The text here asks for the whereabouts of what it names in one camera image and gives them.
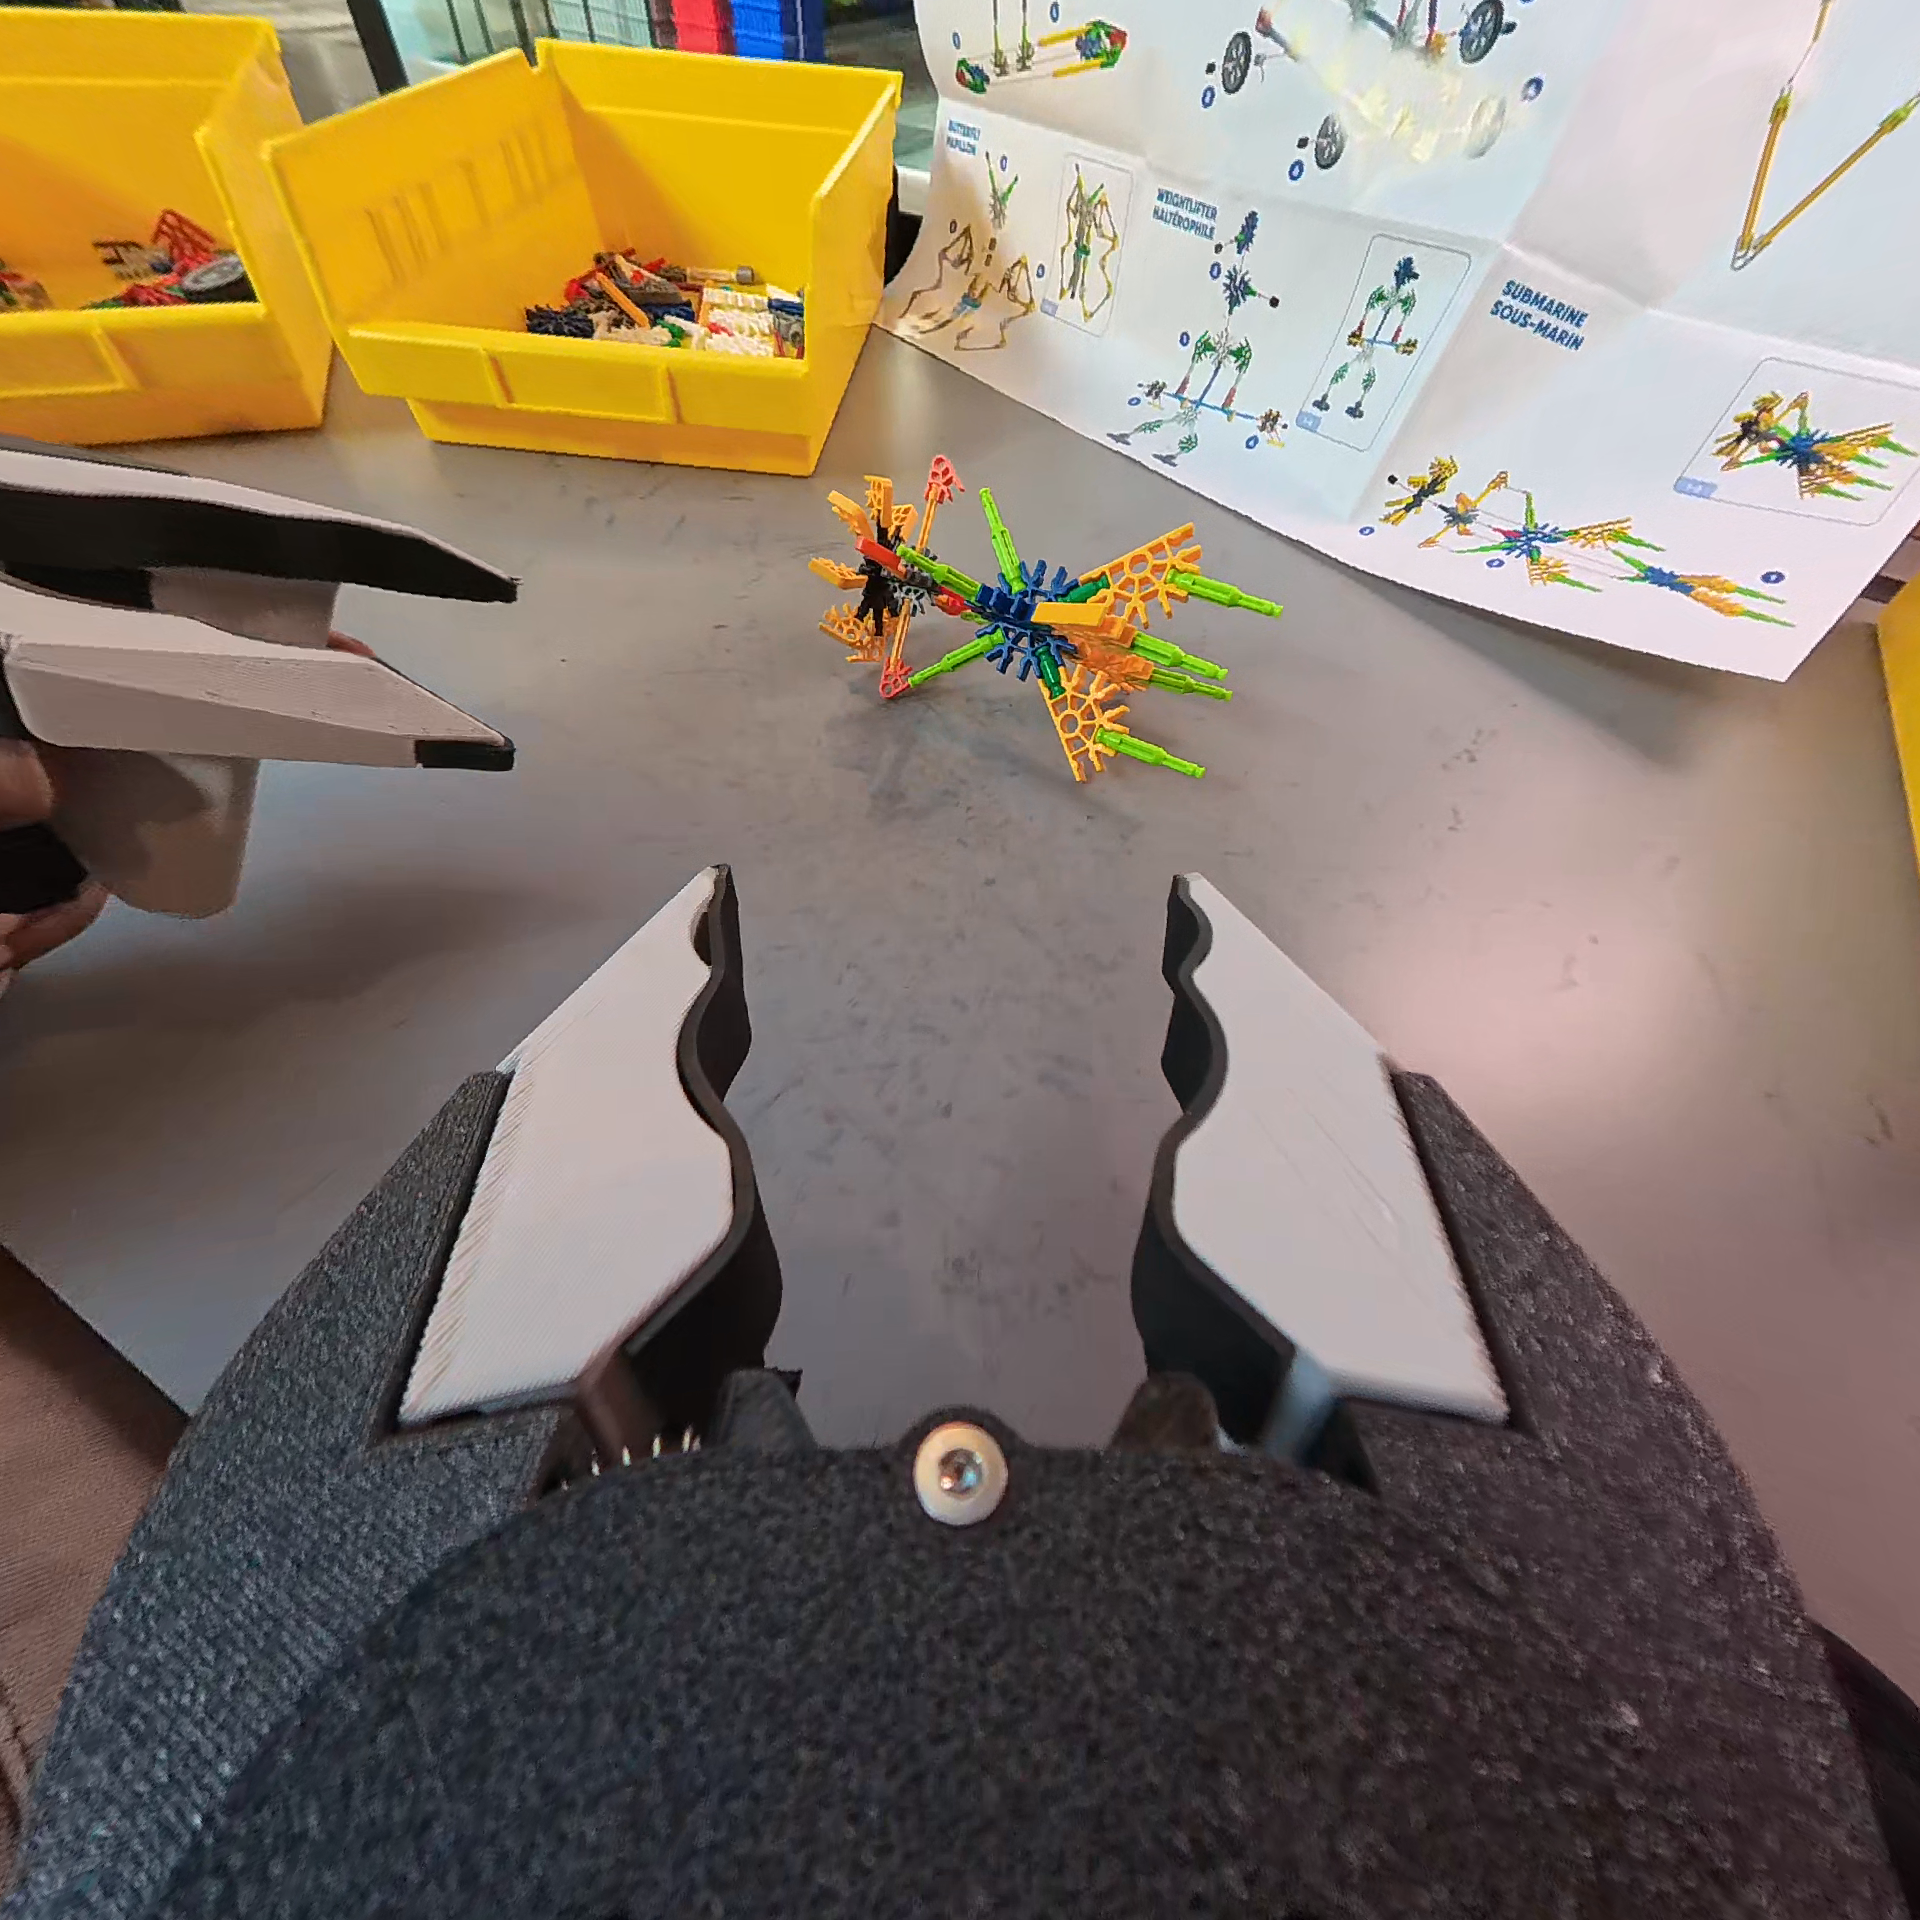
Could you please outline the person's left hand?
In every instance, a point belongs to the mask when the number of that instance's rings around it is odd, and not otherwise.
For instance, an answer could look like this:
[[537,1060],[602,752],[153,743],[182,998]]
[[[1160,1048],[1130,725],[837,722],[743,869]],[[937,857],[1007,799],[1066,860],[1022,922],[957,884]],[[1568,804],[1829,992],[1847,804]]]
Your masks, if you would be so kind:
[[[41,760],[29,740],[3,743],[3,828],[41,825],[56,804],[50,763]],[[3,913],[3,992],[18,972],[85,934],[109,892],[88,878],[79,892],[62,904],[35,913]]]

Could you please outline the large blue green toy assembly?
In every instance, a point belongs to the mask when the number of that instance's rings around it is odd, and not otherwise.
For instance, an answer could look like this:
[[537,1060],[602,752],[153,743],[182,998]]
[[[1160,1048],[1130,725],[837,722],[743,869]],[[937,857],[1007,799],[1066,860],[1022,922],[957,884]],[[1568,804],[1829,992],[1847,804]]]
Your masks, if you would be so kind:
[[[995,575],[981,581],[975,611],[957,617],[972,625],[972,640],[951,649],[945,658],[913,669],[913,684],[907,690],[925,687],[942,675],[954,675],[969,663],[992,666],[981,658],[983,646],[975,637],[978,628],[998,614],[1028,617],[1039,608],[1039,602],[1098,602],[1104,611],[1127,617],[1130,622],[1148,628],[1154,637],[1160,637],[1154,631],[1154,617],[1168,619],[1189,602],[1248,611],[1259,614],[1262,619],[1277,619],[1283,614],[1277,602],[1207,575],[1201,570],[1204,546],[1195,537],[1192,523],[1174,526],[1157,540],[1130,546],[1116,561],[1072,572],[1069,567],[1022,558],[1019,540],[1013,537],[1013,528],[989,487],[978,493],[978,505],[989,528]],[[1007,672],[1007,678],[1039,687],[1039,681],[1022,681],[1016,672]]]

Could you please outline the grey desk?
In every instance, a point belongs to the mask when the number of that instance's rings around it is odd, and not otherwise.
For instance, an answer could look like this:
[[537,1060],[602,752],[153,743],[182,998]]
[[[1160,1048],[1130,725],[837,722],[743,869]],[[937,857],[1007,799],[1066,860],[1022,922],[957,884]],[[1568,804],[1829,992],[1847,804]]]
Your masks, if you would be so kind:
[[[1283,619],[1183,608],[1236,699],[1142,705],[1207,781],[1074,784],[1030,687],[875,702],[816,631],[828,490],[945,452],[1025,552],[1192,520]],[[341,625],[508,775],[270,766],[235,910],[109,910],[3,998],[3,1242],[197,1406],[443,1098],[708,863],[769,1356],[834,1444],[975,1403],[1101,1439],[1177,1104],[1168,878],[1207,875],[1430,1072],[1712,1412],[1811,1612],[1917,1691],[1917,869],[1873,634],[1788,684],[1359,578],[872,335],[816,476],[320,434],[138,449],[414,523],[514,608]]]

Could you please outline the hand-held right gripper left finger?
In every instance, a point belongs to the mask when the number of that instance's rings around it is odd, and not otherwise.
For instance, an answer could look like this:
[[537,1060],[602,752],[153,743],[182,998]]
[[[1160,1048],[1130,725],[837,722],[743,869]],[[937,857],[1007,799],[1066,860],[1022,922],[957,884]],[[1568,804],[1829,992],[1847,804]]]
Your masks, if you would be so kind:
[[716,863],[502,1060],[399,1427],[572,1406],[593,1444],[690,1444],[763,1365],[781,1262],[725,1107],[743,981]]

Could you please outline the white instruction sheet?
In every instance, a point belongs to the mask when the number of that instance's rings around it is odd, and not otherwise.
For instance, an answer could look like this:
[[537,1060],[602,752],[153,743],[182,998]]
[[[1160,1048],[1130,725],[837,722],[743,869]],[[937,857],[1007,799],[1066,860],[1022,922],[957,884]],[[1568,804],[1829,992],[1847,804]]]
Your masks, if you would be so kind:
[[881,320],[1386,581],[1785,681],[1917,531],[1914,3],[919,3]]

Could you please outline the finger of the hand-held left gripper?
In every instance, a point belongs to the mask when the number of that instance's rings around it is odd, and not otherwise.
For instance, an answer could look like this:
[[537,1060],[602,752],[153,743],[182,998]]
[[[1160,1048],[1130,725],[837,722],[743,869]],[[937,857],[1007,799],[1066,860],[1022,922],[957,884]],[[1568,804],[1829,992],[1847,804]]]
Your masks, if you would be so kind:
[[508,772],[514,743],[393,666],[3,584],[3,681],[47,746]]
[[73,446],[3,449],[3,572],[79,596],[156,570],[511,605],[517,578],[411,526]]

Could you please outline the small blue green toy assembly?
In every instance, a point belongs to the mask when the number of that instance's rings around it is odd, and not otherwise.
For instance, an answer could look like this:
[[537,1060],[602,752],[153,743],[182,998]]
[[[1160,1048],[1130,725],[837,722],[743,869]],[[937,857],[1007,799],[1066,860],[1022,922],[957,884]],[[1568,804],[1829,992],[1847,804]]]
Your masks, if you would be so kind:
[[978,628],[981,658],[1004,675],[1039,681],[1042,705],[1074,781],[1110,760],[1133,760],[1186,781],[1207,769],[1130,731],[1133,696],[1227,702],[1227,669],[1154,637],[1098,602],[1039,602],[1028,617],[998,614]]

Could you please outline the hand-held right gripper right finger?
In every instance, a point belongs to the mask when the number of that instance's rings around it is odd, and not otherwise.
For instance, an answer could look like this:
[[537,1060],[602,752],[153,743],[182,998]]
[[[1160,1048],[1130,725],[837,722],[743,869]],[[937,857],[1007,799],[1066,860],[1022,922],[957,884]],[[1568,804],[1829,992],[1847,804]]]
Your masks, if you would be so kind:
[[1506,1386],[1383,1045],[1204,875],[1174,875],[1133,1321],[1207,1450],[1362,1462],[1356,1412],[1506,1430]]

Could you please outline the person's torso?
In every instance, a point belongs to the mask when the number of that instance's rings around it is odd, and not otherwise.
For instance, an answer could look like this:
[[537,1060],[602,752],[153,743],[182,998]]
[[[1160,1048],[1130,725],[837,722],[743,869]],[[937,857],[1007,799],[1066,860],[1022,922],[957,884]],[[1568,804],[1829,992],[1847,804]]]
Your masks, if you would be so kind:
[[182,1430],[150,1377],[3,1254],[3,1882],[85,1621]]

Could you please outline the yellow black toy wheel assembly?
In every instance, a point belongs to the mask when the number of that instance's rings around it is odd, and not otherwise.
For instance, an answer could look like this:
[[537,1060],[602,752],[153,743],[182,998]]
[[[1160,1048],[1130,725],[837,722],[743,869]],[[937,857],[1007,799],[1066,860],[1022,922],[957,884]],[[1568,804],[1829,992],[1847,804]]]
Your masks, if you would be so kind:
[[878,663],[878,693],[892,702],[913,684],[907,661],[907,631],[919,611],[963,617],[975,611],[981,581],[942,564],[931,552],[931,528],[942,505],[963,493],[963,481],[945,455],[928,464],[922,505],[895,499],[890,476],[866,476],[866,493],[854,502],[846,493],[828,493],[828,508],[848,531],[857,561],[810,558],[810,570],[848,593],[834,605],[819,628],[846,646],[848,661]]

